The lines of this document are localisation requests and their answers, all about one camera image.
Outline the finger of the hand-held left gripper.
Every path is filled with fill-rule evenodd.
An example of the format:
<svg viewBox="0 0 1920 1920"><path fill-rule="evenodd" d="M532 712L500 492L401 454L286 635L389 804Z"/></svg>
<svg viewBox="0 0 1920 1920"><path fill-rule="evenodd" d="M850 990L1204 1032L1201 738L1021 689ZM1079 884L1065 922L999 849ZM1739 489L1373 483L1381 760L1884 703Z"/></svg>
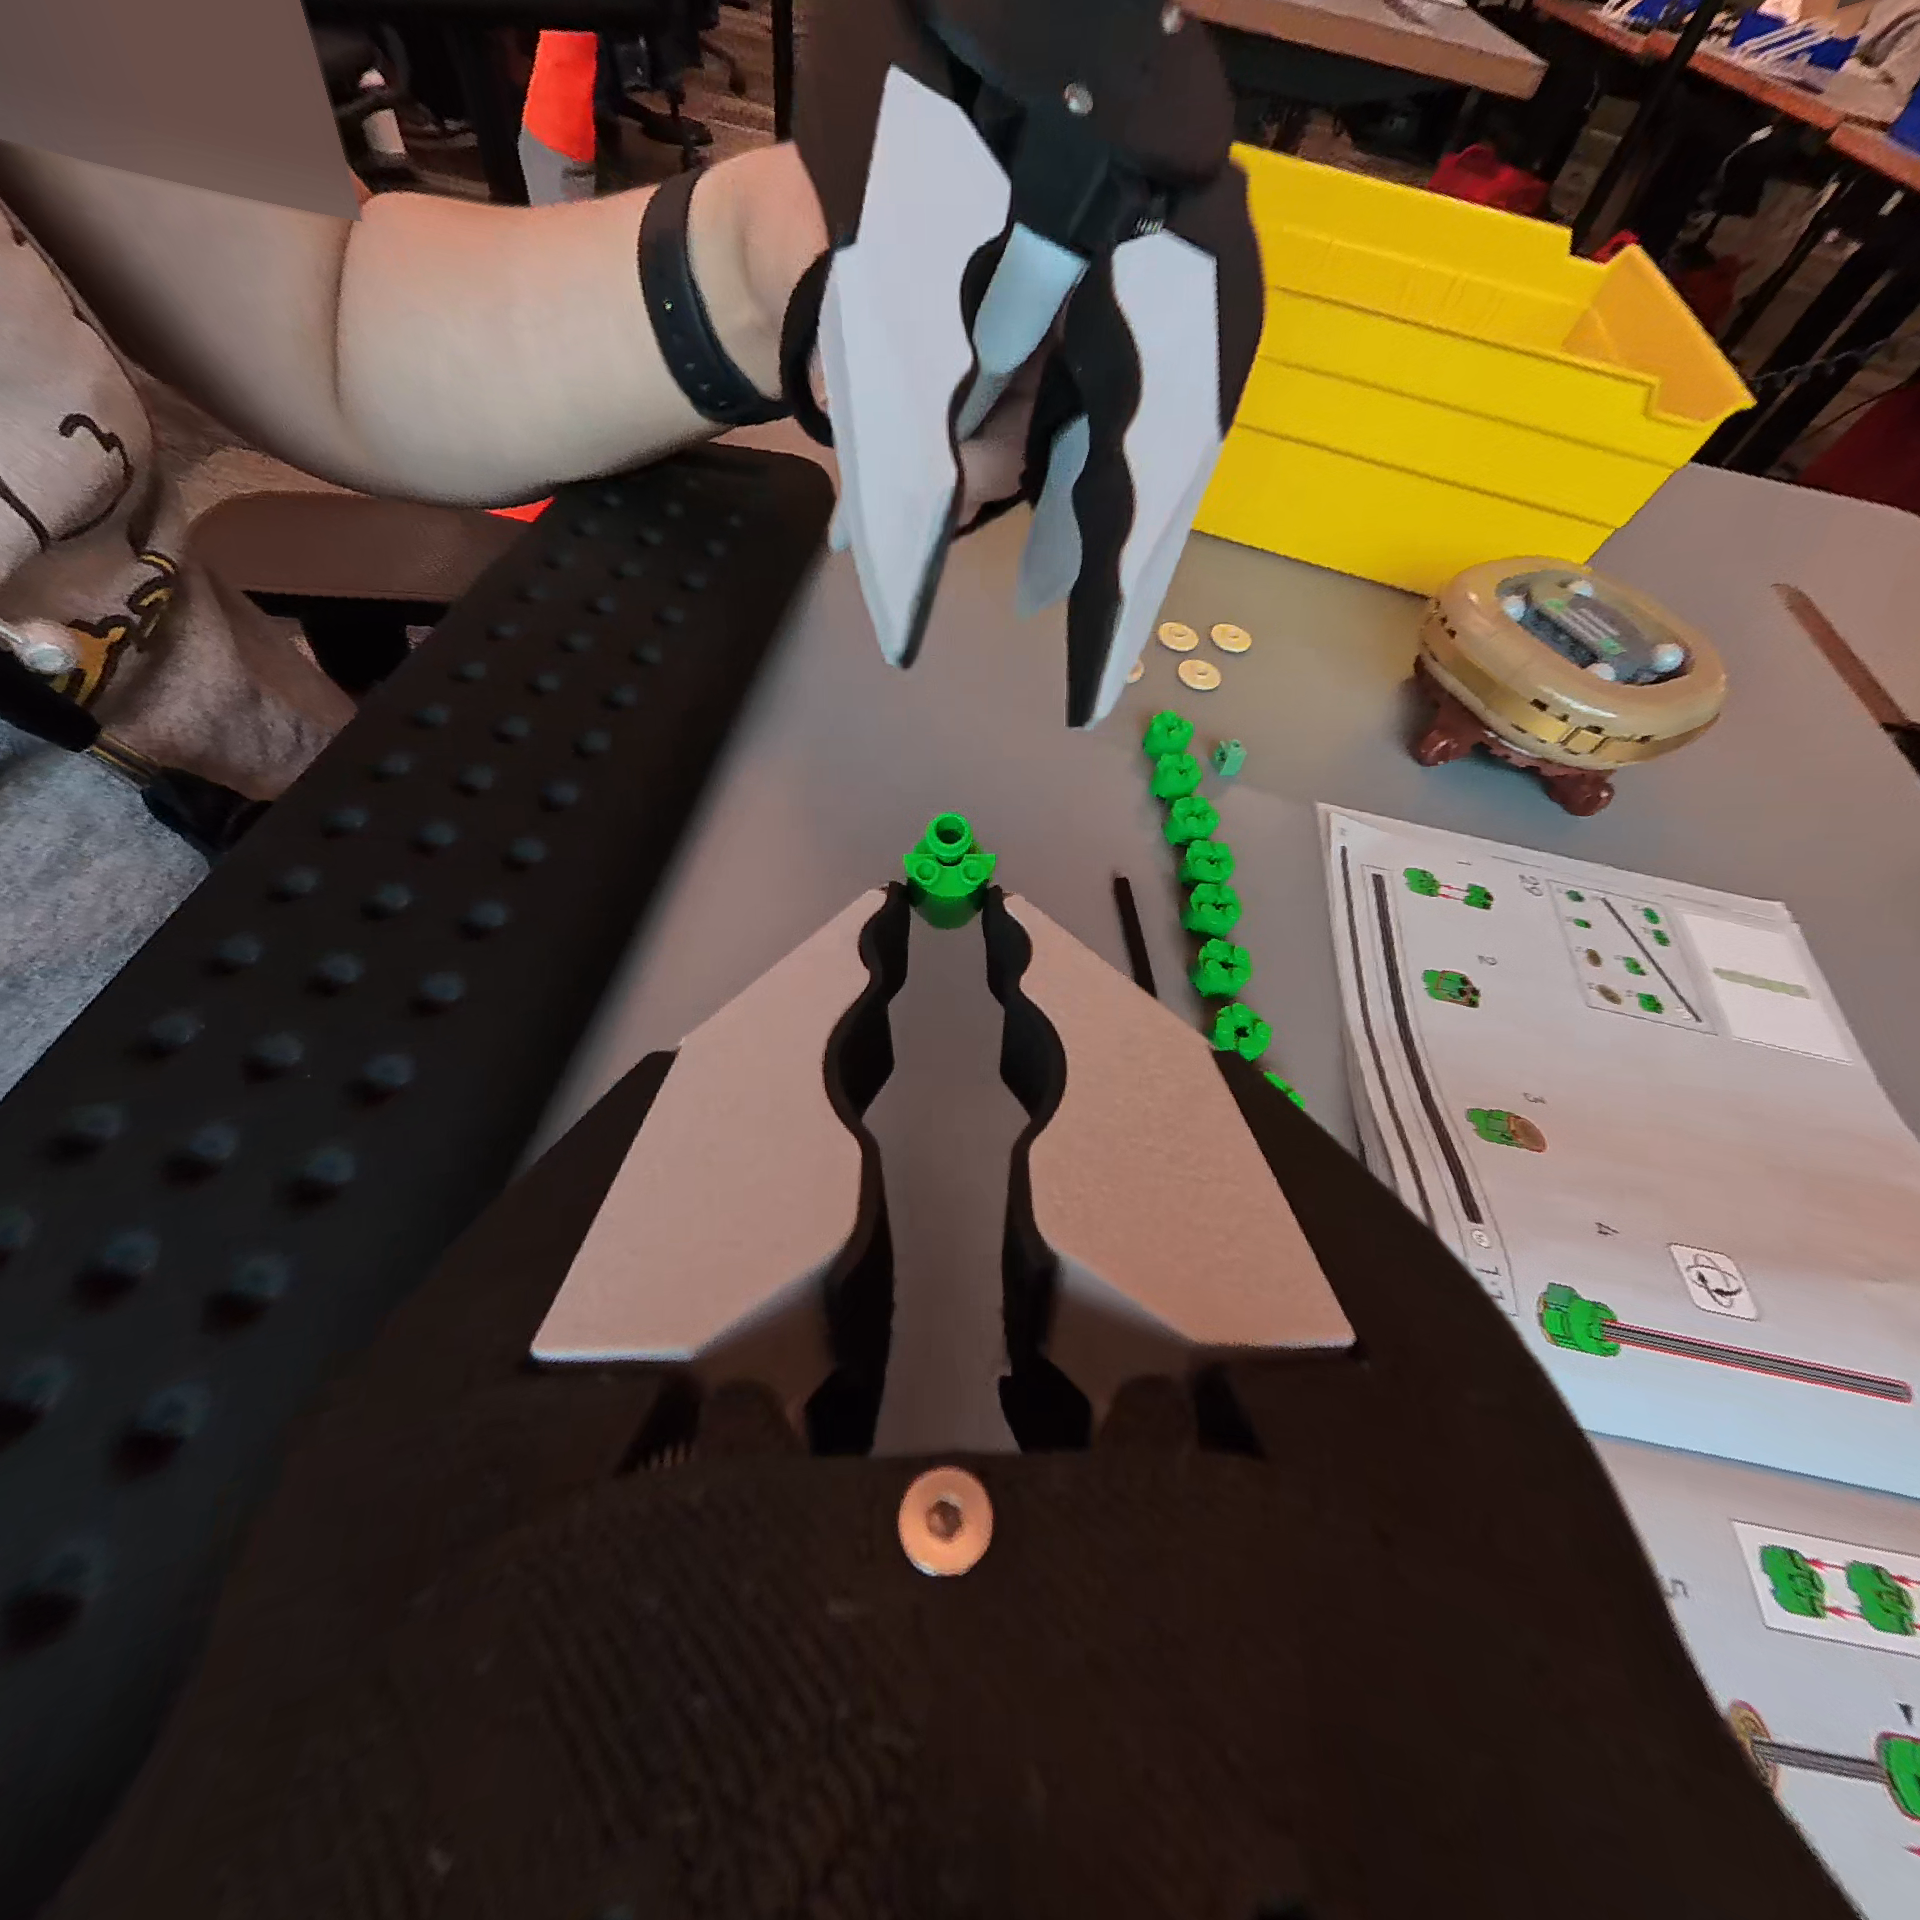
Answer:
<svg viewBox="0 0 1920 1920"><path fill-rule="evenodd" d="M1051 436L1018 611L1067 603L1067 723L1123 694L1184 552L1219 442L1218 261L1174 232L1121 244L1070 294L1055 368L1076 414Z"/></svg>
<svg viewBox="0 0 1920 1920"><path fill-rule="evenodd" d="M963 487L956 405L978 370L965 273L1014 185L967 111L889 65L852 239L832 256L819 362L846 551L893 667L912 667Z"/></svg>

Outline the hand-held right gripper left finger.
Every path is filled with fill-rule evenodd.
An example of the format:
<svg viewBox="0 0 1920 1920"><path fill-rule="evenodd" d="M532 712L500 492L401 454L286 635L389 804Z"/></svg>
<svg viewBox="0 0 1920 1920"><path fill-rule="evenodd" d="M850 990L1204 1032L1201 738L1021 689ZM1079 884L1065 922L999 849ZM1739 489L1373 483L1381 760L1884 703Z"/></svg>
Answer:
<svg viewBox="0 0 1920 1920"><path fill-rule="evenodd" d="M539 1365L759 1384L807 1449L873 1449L896 1262L867 1113L912 924L905 885L852 899L661 1059Z"/></svg>

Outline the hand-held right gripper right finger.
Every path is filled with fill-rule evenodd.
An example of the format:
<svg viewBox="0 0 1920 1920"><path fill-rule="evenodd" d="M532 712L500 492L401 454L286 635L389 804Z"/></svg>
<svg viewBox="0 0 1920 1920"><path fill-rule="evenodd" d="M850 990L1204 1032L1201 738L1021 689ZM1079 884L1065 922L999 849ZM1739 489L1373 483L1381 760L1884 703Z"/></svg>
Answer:
<svg viewBox="0 0 1920 1920"><path fill-rule="evenodd" d="M1355 1331L1227 1055L1033 900L981 913L1006 1171L999 1379L1021 1450L1079 1450L1140 1379L1346 1355Z"/></svg>

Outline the green round toy brick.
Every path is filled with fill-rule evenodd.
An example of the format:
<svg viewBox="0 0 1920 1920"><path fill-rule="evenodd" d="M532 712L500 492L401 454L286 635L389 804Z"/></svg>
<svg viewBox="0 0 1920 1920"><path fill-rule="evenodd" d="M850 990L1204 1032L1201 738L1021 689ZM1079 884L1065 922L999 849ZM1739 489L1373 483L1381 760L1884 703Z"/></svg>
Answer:
<svg viewBox="0 0 1920 1920"><path fill-rule="evenodd" d="M925 924L956 931L981 913L995 864L999 859L981 843L972 817L940 812L902 855L909 900Z"/></svg>

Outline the person's left forearm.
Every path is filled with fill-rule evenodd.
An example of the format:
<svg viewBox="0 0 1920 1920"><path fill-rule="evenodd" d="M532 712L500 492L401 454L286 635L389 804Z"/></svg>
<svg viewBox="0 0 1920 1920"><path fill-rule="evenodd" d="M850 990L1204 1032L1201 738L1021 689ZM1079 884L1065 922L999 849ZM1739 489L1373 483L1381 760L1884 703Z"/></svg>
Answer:
<svg viewBox="0 0 1920 1920"><path fill-rule="evenodd" d="M145 373L308 476L477 508L722 433L640 285L664 199L336 218L2 146L2 200Z"/></svg>

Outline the black wristband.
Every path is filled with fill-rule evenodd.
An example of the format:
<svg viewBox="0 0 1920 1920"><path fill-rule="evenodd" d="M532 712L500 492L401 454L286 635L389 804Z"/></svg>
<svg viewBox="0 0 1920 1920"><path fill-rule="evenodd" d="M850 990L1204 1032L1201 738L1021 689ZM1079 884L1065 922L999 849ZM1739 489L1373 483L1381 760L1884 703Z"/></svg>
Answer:
<svg viewBox="0 0 1920 1920"><path fill-rule="evenodd" d="M638 228L638 283L661 364L684 403L716 426L786 418L780 397L759 393L732 362L701 294L691 257L691 203L701 174L653 190Z"/></svg>

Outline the yellow plastic bin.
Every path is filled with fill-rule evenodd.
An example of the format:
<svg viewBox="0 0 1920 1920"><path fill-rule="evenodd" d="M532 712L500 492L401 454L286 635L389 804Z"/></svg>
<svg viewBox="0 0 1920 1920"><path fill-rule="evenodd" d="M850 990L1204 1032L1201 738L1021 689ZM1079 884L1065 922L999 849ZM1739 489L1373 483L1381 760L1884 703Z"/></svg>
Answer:
<svg viewBox="0 0 1920 1920"><path fill-rule="evenodd" d="M1756 397L1643 249L1235 146L1264 319L1195 536L1430 595L1591 561Z"/></svg>

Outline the brown background table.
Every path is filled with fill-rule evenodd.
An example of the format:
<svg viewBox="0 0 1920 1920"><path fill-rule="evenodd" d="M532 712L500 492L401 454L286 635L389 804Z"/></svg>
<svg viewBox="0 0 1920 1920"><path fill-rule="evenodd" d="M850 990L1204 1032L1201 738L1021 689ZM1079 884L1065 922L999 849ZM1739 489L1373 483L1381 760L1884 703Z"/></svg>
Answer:
<svg viewBox="0 0 1920 1920"><path fill-rule="evenodd" d="M1180 4L1223 35L1251 87L1299 98L1381 98L1400 87L1475 87L1534 98L1547 59L1468 4Z"/></svg>
<svg viewBox="0 0 1920 1920"><path fill-rule="evenodd" d="M1636 118L1592 184L1588 223L1623 179L1643 174L1668 109L1693 81L1817 136L1884 136L1916 95L1915 4L1525 4L1525 12L1641 72Z"/></svg>

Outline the row of green bricks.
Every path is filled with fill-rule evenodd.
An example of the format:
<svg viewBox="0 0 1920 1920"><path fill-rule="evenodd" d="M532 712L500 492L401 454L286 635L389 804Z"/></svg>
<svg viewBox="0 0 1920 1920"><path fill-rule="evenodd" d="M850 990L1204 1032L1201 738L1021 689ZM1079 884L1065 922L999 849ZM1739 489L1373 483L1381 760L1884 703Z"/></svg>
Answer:
<svg viewBox="0 0 1920 1920"><path fill-rule="evenodd" d="M1186 941L1184 978L1213 1055L1252 1067L1295 1110L1306 1110L1274 1055L1274 1026L1251 998L1252 950L1245 942L1237 852L1223 803L1209 784L1213 760L1199 747L1195 723L1169 707L1147 712L1140 731L1144 789L1159 813L1179 931Z"/></svg>

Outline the black office chair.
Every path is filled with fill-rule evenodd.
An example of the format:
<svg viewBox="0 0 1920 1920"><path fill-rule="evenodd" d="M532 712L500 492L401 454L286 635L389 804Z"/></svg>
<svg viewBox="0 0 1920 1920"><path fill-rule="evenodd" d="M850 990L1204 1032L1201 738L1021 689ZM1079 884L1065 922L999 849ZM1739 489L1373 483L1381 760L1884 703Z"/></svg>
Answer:
<svg viewBox="0 0 1920 1920"><path fill-rule="evenodd" d="M598 185L625 185L621 128L674 151L684 171L712 159L712 128L684 111L687 77L717 59L732 95L747 91L740 62L712 44L725 4L642 4L640 15L594 34L590 91Z"/></svg>

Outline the orange and white cone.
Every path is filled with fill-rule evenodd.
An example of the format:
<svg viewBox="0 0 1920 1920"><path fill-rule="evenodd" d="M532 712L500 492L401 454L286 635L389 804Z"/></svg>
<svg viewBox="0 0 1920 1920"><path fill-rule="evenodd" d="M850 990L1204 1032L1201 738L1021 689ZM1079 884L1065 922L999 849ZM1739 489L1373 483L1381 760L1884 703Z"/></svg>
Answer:
<svg viewBox="0 0 1920 1920"><path fill-rule="evenodd" d="M598 35L544 29L520 109L517 165L526 200L574 203L598 191Z"/></svg>

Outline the black perforated panel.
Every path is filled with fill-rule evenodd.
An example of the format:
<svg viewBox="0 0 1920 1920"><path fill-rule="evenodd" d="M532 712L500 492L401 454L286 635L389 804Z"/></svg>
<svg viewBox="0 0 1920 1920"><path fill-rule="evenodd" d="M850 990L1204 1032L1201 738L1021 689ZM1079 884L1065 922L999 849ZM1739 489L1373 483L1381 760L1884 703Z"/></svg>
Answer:
<svg viewBox="0 0 1920 1920"><path fill-rule="evenodd" d="M528 1143L827 469L572 487L2 1103L2 1915L156 1736L327 1370Z"/></svg>

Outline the open instruction booklet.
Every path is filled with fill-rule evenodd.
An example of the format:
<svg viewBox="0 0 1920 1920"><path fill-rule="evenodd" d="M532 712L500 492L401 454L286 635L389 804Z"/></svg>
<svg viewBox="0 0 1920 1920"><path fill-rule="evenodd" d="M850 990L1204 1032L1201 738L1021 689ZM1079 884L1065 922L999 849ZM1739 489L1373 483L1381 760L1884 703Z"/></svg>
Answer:
<svg viewBox="0 0 1920 1920"><path fill-rule="evenodd" d="M1916 1915L1916 1138L1784 900L1319 804L1368 1167L1614 1479L1777 1809Z"/></svg>

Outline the gold round pot model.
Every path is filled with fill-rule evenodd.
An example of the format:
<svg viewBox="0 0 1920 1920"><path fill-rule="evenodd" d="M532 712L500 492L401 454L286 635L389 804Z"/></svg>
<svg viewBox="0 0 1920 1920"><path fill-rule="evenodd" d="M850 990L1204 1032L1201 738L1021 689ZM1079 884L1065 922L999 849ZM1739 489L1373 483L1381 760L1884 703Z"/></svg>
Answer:
<svg viewBox="0 0 1920 1920"><path fill-rule="evenodd" d="M1623 769L1672 756L1725 709L1716 645L1591 564L1482 561L1425 611L1412 685L1414 764L1488 753L1529 771L1573 817L1614 803Z"/></svg>

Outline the grey shorts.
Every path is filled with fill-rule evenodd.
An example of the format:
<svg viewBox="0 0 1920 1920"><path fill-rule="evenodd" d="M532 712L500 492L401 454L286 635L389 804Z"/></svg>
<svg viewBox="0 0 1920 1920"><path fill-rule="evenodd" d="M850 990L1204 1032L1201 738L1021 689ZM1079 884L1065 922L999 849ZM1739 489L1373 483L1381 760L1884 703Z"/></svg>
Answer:
<svg viewBox="0 0 1920 1920"><path fill-rule="evenodd" d="M2 1091L204 873L130 782L2 723Z"/></svg>

